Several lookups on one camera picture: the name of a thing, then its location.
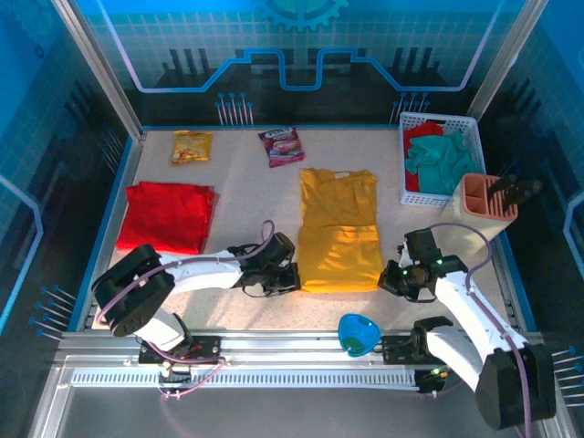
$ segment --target beige table surface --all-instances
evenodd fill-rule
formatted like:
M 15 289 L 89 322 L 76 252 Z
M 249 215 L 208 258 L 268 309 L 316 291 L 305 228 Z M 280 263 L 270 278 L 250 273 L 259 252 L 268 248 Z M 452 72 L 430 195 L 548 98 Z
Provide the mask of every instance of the beige table surface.
M 205 250 L 211 253 L 230 245 L 259 243 L 260 224 L 265 219 L 272 219 L 277 231 L 296 243 L 301 225 L 301 168 L 366 169 L 378 178 L 377 225 L 386 261 L 398 259 L 396 246 L 402 243 L 405 233 L 439 219 L 439 208 L 400 204 L 402 164 L 396 130 L 299 129 L 307 158 L 275 169 L 268 168 L 258 132 L 214 132 L 209 162 L 174 167 L 170 165 L 172 132 L 151 131 L 134 182 L 212 185 L 220 199 Z M 470 267 L 485 253 L 459 256 Z M 112 264 L 119 259 L 120 254 L 114 254 Z M 505 315 L 492 264 L 479 271 L 474 280 L 495 309 Z M 382 329 L 410 329 L 417 319 L 451 315 L 439 302 L 413 304 L 383 290 L 322 295 L 297 291 L 282 297 L 253 299 L 239 289 L 205 289 L 169 297 L 163 307 L 181 315 L 190 329 L 334 330 L 346 313 L 360 313 Z

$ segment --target purple cable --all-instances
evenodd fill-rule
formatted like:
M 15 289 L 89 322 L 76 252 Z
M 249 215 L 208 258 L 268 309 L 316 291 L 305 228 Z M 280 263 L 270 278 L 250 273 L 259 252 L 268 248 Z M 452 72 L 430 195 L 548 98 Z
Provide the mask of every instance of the purple cable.
M 264 226 L 266 224 L 269 224 L 271 226 L 271 230 L 270 230 L 268 236 L 266 238 L 264 238 Z M 108 304 L 106 304 L 103 307 L 103 309 L 100 311 L 100 313 L 97 316 L 97 320 L 99 322 L 103 322 L 102 318 L 111 310 L 111 308 L 113 308 L 116 304 L 118 304 L 122 298 L 127 296 L 132 291 L 132 289 L 134 289 L 142 281 L 147 280 L 151 276 L 158 274 L 159 272 L 161 272 L 165 269 L 169 269 L 169 268 L 173 268 L 173 267 L 177 267 L 177 266 L 181 266 L 181 265 L 189 265 L 191 263 L 238 262 L 240 260 L 246 260 L 248 258 L 251 258 L 251 257 L 257 255 L 260 251 L 263 251 L 266 248 L 267 244 L 269 244 L 269 242 L 270 242 L 270 239 L 274 235 L 275 230 L 276 230 L 276 225 L 274 224 L 273 221 L 271 221 L 269 219 L 264 221 L 262 223 L 262 234 L 261 234 L 262 238 L 264 238 L 264 242 L 262 242 L 260 244 L 260 246 L 258 248 L 256 248 L 254 251 L 252 251 L 251 253 L 248 253 L 246 255 L 233 256 L 233 257 L 210 257 L 210 256 L 209 257 L 201 257 L 201 256 L 196 255 L 194 257 L 185 258 L 184 260 L 176 260 L 174 262 L 167 263 L 166 265 L 157 266 L 157 267 L 151 269 L 146 274 L 143 274 L 143 275 L 139 276 L 138 278 L 136 278 L 129 285 L 124 287 L 121 290 L 121 292 L 119 292 L 118 295 L 116 295 L 114 298 L 112 298 L 111 301 Z
M 532 429 L 531 429 L 531 426 L 532 426 L 531 425 L 531 400 L 529 397 L 529 386 L 528 386 L 528 382 L 527 382 L 526 365 L 525 365 L 525 363 L 523 363 L 523 359 L 521 358 L 521 353 L 519 353 L 519 349 L 517 348 L 517 345 L 515 345 L 515 342 L 506 333 L 505 329 L 503 328 L 501 323 L 498 321 L 498 319 L 495 317 L 495 315 L 493 315 L 491 313 L 491 311 L 488 309 L 488 307 L 485 306 L 485 303 L 483 303 L 483 301 L 481 301 L 478 298 L 478 296 L 475 294 L 475 292 L 473 292 L 471 290 L 471 277 L 472 277 L 472 275 L 477 270 L 479 270 L 481 267 L 483 267 L 487 263 L 489 263 L 491 261 L 491 259 L 493 258 L 493 251 L 491 249 L 491 244 L 489 243 L 489 240 L 485 237 L 485 235 L 483 233 L 481 233 L 476 228 L 474 228 L 470 225 L 458 224 L 457 222 L 440 222 L 438 224 L 430 225 L 428 228 L 432 229 L 432 228 L 435 228 L 437 226 L 459 226 L 462 228 L 466 228 L 467 230 L 470 230 L 473 233 L 476 233 L 485 242 L 486 249 L 488 251 L 488 254 L 486 255 L 486 259 L 483 260 L 478 265 L 469 269 L 468 273 L 466 274 L 466 278 L 464 279 L 464 284 L 466 286 L 466 290 L 468 291 L 470 298 L 475 302 L 475 304 L 478 307 L 480 307 L 481 310 L 483 310 L 486 317 L 489 319 L 489 321 L 491 321 L 493 323 L 493 325 L 496 327 L 496 329 L 499 331 L 501 336 L 505 339 L 505 341 L 507 342 L 507 344 L 509 344 L 509 347 L 511 347 L 511 350 L 513 351 L 513 355 L 515 356 L 515 360 L 517 362 L 517 367 L 519 368 L 519 379 L 521 380 L 521 393 L 523 395 L 523 415 L 524 415 L 525 424 L 526 424 L 525 438 L 532 438 L 533 433 L 532 433 Z

